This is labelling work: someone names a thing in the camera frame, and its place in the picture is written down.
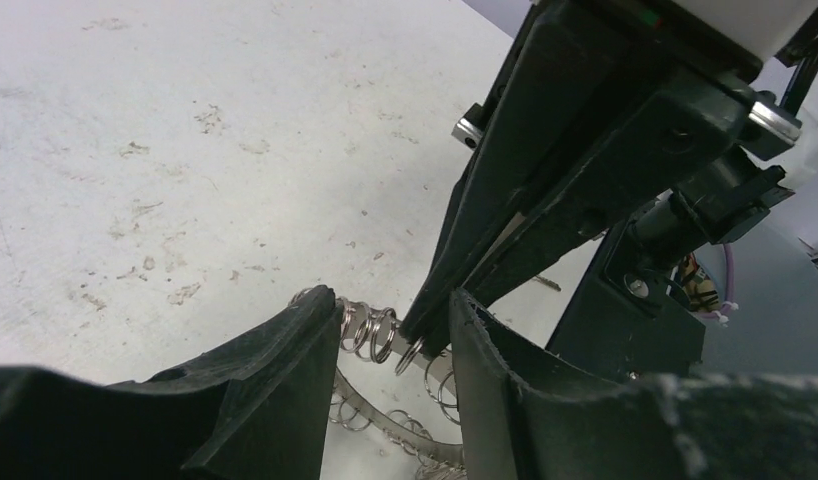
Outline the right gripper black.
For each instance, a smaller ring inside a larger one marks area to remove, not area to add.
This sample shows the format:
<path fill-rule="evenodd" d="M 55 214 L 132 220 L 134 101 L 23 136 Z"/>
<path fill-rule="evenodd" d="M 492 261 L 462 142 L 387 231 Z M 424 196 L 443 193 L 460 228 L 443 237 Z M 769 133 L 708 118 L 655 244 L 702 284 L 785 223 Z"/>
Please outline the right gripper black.
<path fill-rule="evenodd" d="M 711 243 L 731 241 L 788 195 L 770 160 L 796 144 L 801 124 L 751 88 L 759 63 L 671 2 L 639 2 L 655 26 L 637 107 L 587 151 L 567 186 L 512 219 L 499 239 L 501 267 L 481 286 L 494 302 L 660 194 L 672 228 Z M 483 103 L 453 130 L 472 154 Z"/>

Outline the key with blue tag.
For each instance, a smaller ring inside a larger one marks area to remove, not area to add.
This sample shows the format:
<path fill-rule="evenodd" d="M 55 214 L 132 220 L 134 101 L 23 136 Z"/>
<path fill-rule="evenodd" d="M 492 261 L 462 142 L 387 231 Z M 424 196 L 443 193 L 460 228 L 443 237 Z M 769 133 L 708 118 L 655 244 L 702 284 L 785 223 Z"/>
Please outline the key with blue tag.
<path fill-rule="evenodd" d="M 555 281 L 553 281 L 553 280 L 551 280 L 551 279 L 549 279 L 549 278 L 547 278 L 547 277 L 545 277 L 543 275 L 535 275 L 532 278 L 532 280 L 546 286 L 547 288 L 550 288 L 551 290 L 553 290 L 555 292 L 561 292 L 562 291 L 562 288 L 558 283 L 556 283 Z"/>

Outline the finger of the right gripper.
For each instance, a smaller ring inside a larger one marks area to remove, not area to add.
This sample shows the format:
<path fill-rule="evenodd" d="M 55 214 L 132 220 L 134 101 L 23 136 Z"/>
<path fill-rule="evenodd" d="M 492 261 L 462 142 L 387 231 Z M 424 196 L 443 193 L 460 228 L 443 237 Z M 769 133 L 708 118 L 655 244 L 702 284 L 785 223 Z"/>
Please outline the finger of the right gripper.
<path fill-rule="evenodd" d="M 450 197 L 430 271 L 401 326 L 409 342 L 449 340 L 457 288 L 490 304 L 499 239 L 584 166 L 637 107 L 655 14 L 639 1 L 541 1 L 517 29 L 476 118 L 481 130 Z"/>

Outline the metal disc with key rings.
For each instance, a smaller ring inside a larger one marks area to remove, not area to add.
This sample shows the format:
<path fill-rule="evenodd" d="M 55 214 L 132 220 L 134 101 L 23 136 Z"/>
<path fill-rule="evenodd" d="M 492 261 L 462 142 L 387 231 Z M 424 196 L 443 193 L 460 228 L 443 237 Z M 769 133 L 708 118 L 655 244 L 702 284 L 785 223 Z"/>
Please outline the metal disc with key rings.
<path fill-rule="evenodd" d="M 323 479 L 464 479 L 451 352 L 411 351 L 394 309 L 336 298 L 341 315 Z"/>

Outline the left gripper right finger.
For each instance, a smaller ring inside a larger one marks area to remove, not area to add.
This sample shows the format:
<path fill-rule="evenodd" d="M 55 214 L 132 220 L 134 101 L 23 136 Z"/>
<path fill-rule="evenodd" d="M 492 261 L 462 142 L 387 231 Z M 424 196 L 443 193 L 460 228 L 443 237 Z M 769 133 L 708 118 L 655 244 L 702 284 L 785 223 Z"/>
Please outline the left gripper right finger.
<path fill-rule="evenodd" d="M 591 375 L 462 289 L 449 329 L 471 479 L 818 479 L 818 376 Z"/>

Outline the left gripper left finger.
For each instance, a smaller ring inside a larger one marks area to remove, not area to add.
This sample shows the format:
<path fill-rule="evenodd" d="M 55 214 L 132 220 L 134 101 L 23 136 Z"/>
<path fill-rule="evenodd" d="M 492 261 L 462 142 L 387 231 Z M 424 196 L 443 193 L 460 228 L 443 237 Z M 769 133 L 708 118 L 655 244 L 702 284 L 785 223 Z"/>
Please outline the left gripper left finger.
<path fill-rule="evenodd" d="M 0 479 L 316 479 L 340 323 L 320 285 L 143 382 L 0 366 Z"/>

